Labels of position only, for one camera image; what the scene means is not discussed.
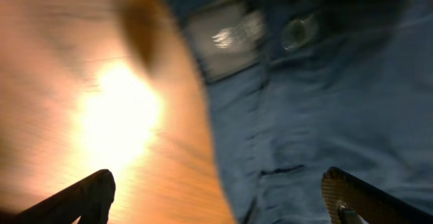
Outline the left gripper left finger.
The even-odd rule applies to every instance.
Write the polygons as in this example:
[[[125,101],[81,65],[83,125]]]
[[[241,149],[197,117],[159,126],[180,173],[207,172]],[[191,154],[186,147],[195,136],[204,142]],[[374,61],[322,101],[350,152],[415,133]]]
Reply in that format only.
[[[107,224],[116,183],[108,169],[102,169],[22,211],[15,224]]]

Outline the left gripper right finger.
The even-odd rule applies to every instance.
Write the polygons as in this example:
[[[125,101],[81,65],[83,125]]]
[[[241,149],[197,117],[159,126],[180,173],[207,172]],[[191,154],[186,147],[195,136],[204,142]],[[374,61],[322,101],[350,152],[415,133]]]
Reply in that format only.
[[[337,167],[323,174],[321,194],[333,224],[432,223],[432,215]]]

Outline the navy blue shorts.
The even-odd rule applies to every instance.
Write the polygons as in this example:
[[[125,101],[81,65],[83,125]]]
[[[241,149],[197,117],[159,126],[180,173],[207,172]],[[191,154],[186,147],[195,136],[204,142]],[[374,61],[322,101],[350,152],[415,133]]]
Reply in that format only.
[[[432,212],[432,0],[165,0],[238,223],[329,223],[331,166]]]

